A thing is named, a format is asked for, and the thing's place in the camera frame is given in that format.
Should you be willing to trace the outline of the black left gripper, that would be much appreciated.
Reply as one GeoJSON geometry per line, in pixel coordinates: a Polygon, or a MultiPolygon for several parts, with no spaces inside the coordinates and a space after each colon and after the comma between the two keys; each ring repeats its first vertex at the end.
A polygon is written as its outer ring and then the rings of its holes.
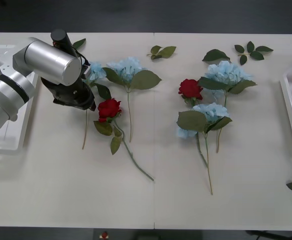
{"type": "Polygon", "coordinates": [[[53,95],[54,104],[93,112],[96,110],[95,96],[91,88],[80,77],[68,86],[54,84],[43,77],[40,79],[53,95]]]}

